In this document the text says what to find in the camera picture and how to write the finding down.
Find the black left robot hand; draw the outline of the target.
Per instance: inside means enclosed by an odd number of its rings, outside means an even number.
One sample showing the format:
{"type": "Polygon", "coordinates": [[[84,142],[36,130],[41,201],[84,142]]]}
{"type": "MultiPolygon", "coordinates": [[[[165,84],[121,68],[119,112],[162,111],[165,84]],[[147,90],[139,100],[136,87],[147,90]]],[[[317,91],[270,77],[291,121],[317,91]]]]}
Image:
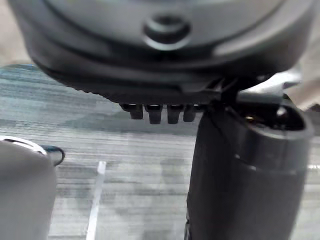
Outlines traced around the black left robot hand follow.
{"type": "Polygon", "coordinates": [[[27,52],[48,76],[157,125],[202,113],[187,240],[288,240],[313,127],[285,94],[314,0],[11,0],[27,52]]]}

